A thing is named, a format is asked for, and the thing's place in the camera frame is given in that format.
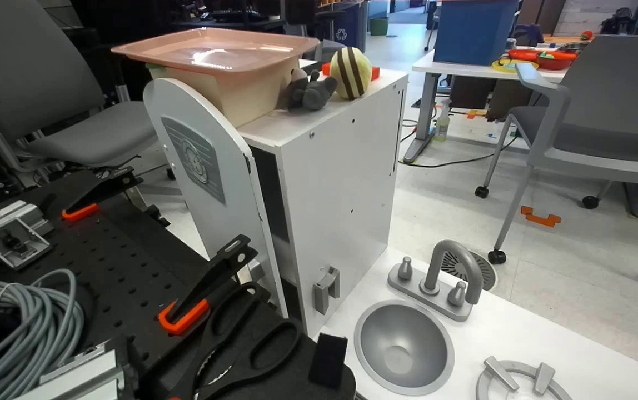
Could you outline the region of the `pink plastic tray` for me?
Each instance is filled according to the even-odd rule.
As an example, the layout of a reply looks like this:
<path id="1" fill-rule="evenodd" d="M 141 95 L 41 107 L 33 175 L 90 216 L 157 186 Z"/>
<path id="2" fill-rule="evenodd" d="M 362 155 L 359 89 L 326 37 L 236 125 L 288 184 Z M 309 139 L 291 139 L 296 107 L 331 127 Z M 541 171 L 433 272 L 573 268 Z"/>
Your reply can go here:
<path id="1" fill-rule="evenodd" d="M 318 46 L 315 37 L 241 29 L 185 29 L 113 46 L 139 62 L 245 72 L 296 60 Z"/>

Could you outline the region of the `white toy kitchen cabinet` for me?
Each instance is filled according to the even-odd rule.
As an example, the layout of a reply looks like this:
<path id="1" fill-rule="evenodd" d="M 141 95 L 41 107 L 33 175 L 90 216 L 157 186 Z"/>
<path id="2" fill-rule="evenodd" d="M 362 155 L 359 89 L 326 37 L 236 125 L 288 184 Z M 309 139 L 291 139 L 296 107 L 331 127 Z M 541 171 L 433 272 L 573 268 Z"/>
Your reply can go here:
<path id="1" fill-rule="evenodd" d="M 246 236 L 279 311 L 318 334 L 390 242 L 408 75 L 359 100 L 232 125 L 202 94 L 156 77 L 145 107 L 208 250 Z"/>

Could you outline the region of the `grey plush toy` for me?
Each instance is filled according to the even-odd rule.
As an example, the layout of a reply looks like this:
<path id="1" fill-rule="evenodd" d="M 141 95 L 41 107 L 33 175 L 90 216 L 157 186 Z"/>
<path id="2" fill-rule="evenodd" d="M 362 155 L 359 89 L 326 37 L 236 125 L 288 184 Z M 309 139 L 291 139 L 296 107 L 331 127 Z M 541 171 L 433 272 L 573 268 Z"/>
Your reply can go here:
<path id="1" fill-rule="evenodd" d="M 279 98 L 280 108 L 308 108 L 321 110 L 333 95 L 339 81 L 333 77 L 324 80 L 293 80 Z"/>

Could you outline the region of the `light wooden box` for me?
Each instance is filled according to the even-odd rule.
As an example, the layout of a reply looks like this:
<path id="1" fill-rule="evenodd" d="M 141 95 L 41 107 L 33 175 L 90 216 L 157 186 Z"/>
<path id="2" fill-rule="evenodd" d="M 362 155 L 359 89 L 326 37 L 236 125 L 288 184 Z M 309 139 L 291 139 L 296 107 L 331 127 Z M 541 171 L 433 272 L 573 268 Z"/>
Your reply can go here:
<path id="1" fill-rule="evenodd" d="M 272 114 L 299 69 L 301 62 L 291 58 L 253 71 L 151 66 L 150 72 L 190 84 L 223 110 L 234 127 L 241 127 Z"/>

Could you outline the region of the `yellow black striped ball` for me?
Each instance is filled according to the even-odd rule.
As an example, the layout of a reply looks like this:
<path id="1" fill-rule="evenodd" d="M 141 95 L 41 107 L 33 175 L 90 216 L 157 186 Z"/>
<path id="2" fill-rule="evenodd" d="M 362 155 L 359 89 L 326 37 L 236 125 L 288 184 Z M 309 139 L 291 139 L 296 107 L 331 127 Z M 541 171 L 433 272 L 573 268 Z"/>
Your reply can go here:
<path id="1" fill-rule="evenodd" d="M 362 98 L 372 84 L 372 60 L 359 46 L 343 46 L 331 56 L 331 77 L 343 100 Z"/>

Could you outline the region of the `grey toy faucet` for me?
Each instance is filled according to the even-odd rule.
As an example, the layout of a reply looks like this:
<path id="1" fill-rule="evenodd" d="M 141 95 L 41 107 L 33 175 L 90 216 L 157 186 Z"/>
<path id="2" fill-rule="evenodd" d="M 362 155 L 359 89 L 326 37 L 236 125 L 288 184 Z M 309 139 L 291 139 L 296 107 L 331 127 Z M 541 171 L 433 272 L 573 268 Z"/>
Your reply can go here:
<path id="1" fill-rule="evenodd" d="M 481 301 L 484 267 L 488 259 L 465 244 L 443 240 L 433 246 L 424 271 L 403 257 L 386 272 L 386 284 L 455 321 L 465 321 Z"/>

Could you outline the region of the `black scissors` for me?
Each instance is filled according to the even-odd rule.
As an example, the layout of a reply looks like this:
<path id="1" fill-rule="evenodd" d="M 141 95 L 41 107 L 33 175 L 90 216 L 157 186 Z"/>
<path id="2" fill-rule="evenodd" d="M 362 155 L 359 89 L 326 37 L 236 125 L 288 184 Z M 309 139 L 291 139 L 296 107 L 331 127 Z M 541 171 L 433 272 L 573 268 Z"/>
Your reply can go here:
<path id="1" fill-rule="evenodd" d="M 268 292 L 256 284 L 223 284 L 201 300 L 180 324 L 179 365 L 161 400 L 219 400 L 280 369 L 302 339 L 291 318 L 251 327 Z"/>

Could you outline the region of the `white toy kitchen counter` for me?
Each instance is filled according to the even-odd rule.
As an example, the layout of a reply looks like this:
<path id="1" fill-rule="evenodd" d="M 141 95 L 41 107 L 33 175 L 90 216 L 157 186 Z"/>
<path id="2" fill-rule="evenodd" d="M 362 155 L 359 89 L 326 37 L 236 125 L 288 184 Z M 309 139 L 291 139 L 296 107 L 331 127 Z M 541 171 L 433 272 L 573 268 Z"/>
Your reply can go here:
<path id="1" fill-rule="evenodd" d="M 638 400 L 638 361 L 484 292 L 455 321 L 386 284 L 400 262 L 384 254 L 336 307 L 323 328 L 346 339 L 345 361 L 362 400 Z M 355 358 L 355 321 L 378 301 L 398 300 L 436 316 L 452 336 L 455 361 L 443 389 L 400 395 L 366 375 Z"/>

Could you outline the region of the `black orange clamp front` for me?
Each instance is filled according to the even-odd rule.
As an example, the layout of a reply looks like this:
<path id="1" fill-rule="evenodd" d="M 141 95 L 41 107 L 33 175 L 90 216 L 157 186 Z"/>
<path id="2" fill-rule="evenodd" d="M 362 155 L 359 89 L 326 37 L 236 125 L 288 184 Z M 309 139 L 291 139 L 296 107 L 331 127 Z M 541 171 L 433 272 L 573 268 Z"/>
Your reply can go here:
<path id="1" fill-rule="evenodd" d="M 185 336 L 215 307 L 220 292 L 236 281 L 236 272 L 258 255 L 245 234 L 229 240 L 202 268 L 198 281 L 157 311 L 157 324 L 170 336 Z"/>

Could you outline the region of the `black orange clamp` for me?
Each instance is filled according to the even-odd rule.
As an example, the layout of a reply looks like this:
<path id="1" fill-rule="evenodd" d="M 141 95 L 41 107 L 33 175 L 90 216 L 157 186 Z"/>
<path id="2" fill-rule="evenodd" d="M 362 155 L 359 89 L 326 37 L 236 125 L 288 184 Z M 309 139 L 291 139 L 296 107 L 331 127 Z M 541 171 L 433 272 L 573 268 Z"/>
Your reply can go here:
<path id="1" fill-rule="evenodd" d="M 157 311 L 157 324 L 170 336 L 185 336 L 215 307 L 220 292 L 236 281 L 236 272 L 258 255 L 245 234 L 229 240 L 202 268 L 198 281 Z"/>
<path id="2" fill-rule="evenodd" d="M 80 197 L 70 202 L 63 211 L 61 217 L 65 221 L 80 221 L 90 216 L 94 216 L 101 205 L 109 197 L 124 195 L 129 202 L 139 199 L 135 186 L 141 184 L 141 178 L 126 168 L 116 175 L 106 175 L 101 181 L 92 184 Z"/>

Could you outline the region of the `small black block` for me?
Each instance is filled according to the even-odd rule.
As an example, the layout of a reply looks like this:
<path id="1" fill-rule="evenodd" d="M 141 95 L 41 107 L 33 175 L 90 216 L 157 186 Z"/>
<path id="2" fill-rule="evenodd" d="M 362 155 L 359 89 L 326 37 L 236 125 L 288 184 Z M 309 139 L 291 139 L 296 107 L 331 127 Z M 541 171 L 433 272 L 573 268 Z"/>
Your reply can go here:
<path id="1" fill-rule="evenodd" d="M 326 389 L 339 389 L 343 381 L 345 354 L 345 337 L 321 334 L 309 369 L 309 379 Z"/>

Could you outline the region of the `grey toy sink bowl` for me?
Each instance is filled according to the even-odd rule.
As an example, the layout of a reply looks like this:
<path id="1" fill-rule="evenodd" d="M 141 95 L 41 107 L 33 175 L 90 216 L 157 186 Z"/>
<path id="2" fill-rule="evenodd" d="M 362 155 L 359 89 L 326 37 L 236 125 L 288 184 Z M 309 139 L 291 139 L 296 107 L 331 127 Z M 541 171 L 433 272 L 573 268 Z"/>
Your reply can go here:
<path id="1" fill-rule="evenodd" d="M 436 316 L 386 300 L 359 318 L 355 358 L 381 387 L 400 395 L 426 395 L 452 377 L 455 350 Z"/>

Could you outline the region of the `black perforated board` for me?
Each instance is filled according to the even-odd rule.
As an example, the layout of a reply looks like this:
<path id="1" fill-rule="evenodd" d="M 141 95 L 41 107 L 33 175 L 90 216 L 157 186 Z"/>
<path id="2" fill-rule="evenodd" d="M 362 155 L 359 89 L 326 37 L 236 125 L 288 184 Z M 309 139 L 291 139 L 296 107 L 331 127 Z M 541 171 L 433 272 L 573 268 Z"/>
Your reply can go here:
<path id="1" fill-rule="evenodd" d="M 86 344 L 102 339 L 124 344 L 141 374 L 139 395 L 161 400 L 161 390 L 179 365 L 180 336 L 170 336 L 157 324 L 157 311 L 185 296 L 213 255 L 202 257 L 192 250 L 164 228 L 156 209 L 139 209 L 124 195 L 105 199 L 94 216 L 80 221 L 65 221 L 61 211 L 96 181 L 101 178 L 92 172 L 75 172 L 20 195 L 41 207 L 54 231 L 52 250 L 14 271 L 12 278 L 59 284 L 72 271 L 85 311 L 82 339 Z M 284 318 L 275 311 L 272 292 L 256 287 L 268 297 L 253 312 L 251 327 L 268 327 L 272 319 Z M 302 331 L 301 344 L 280 369 L 228 390 L 219 400 L 353 400 L 355 377 L 346 365 L 339 389 L 309 379 L 315 344 Z"/>

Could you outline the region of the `black orange clamp rear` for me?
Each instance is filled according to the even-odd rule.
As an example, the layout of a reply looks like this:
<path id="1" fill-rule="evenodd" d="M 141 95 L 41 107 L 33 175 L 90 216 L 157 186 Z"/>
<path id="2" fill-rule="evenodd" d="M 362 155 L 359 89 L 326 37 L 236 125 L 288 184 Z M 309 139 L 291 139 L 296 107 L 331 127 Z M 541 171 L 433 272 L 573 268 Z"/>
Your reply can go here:
<path id="1" fill-rule="evenodd" d="M 101 205 L 109 197 L 124 195 L 129 202 L 139 199 L 135 186 L 141 184 L 141 178 L 126 168 L 116 175 L 106 175 L 101 181 L 92 184 L 80 197 L 70 202 L 63 211 L 61 217 L 65 221 L 80 221 L 90 216 L 94 216 Z"/>

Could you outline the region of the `white desk table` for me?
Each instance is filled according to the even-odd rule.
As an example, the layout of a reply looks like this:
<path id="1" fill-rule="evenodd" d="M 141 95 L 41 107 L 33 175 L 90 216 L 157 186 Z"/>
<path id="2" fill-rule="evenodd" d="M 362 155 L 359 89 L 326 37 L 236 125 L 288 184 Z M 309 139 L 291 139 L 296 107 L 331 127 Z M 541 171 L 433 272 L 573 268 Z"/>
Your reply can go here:
<path id="1" fill-rule="evenodd" d="M 420 90 L 413 139 L 403 155 L 408 164 L 413 164 L 436 137 L 433 110 L 438 94 L 452 95 L 453 89 L 488 90 L 497 81 L 518 80 L 518 72 L 510 69 L 494 69 L 490 64 L 443 62 L 433 54 L 420 56 L 411 64 L 411 69 L 423 72 L 424 81 Z"/>

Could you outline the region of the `grey office chair left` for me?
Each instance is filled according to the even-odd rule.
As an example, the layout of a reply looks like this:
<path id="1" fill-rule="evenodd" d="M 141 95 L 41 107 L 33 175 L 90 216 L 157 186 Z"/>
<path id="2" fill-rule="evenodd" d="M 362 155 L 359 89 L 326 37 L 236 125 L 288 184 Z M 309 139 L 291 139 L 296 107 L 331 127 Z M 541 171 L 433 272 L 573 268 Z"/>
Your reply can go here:
<path id="1" fill-rule="evenodd" d="M 37 0 L 0 0 L 0 136 L 36 137 L 27 150 L 82 167 L 112 167 L 156 142 L 139 100 L 105 105 L 85 56 Z"/>

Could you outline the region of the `grey office chair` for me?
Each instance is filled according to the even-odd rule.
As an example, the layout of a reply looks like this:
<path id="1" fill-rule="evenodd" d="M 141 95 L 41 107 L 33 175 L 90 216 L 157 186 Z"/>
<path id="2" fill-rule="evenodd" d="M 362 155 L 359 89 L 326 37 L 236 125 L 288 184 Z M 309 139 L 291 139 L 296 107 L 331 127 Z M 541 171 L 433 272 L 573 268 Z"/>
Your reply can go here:
<path id="1" fill-rule="evenodd" d="M 504 118 L 497 150 L 504 148 L 504 136 L 517 128 L 530 154 L 501 234 L 488 254 L 491 264 L 508 259 L 503 244 L 537 171 L 598 179 L 603 186 L 638 184 L 638 36 L 597 36 L 560 81 L 548 80 L 530 62 L 518 62 L 517 75 L 548 105 L 513 107 Z M 490 195 L 498 154 L 476 188 L 478 197 Z"/>
<path id="2" fill-rule="evenodd" d="M 112 167 L 156 142 L 139 100 L 105 105 L 85 56 L 37 0 L 0 0 L 0 136 L 36 137 L 27 150 L 82 167 Z"/>

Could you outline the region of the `grey office chair right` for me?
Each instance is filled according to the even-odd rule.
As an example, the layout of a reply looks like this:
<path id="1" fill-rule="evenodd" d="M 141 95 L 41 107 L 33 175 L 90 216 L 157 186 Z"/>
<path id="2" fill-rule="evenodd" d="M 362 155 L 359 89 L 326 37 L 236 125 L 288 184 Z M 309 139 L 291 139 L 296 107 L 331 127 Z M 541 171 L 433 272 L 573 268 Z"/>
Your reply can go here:
<path id="1" fill-rule="evenodd" d="M 503 244 L 537 171 L 598 179 L 603 186 L 638 184 L 638 36 L 597 36 L 560 81 L 548 80 L 530 62 L 518 62 L 517 75 L 548 105 L 513 107 L 504 118 L 497 150 L 504 148 L 504 136 L 517 128 L 530 154 L 501 234 L 488 254 L 491 264 L 508 259 Z M 476 188 L 478 197 L 490 195 L 498 154 Z"/>

